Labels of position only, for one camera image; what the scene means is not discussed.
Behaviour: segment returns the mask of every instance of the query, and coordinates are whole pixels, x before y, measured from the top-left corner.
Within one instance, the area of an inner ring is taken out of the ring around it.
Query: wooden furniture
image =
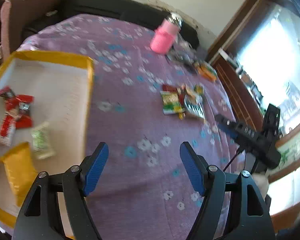
[[[263,116],[233,67],[221,56],[217,57],[212,67],[217,71],[226,90],[237,121],[242,121],[253,129],[261,131]]]

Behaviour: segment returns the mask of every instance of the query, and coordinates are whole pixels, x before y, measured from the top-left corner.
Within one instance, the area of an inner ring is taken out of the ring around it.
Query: pink bottle
[[[155,30],[154,37],[150,42],[150,48],[156,53],[166,54],[178,35],[181,25],[181,16],[171,13]]]

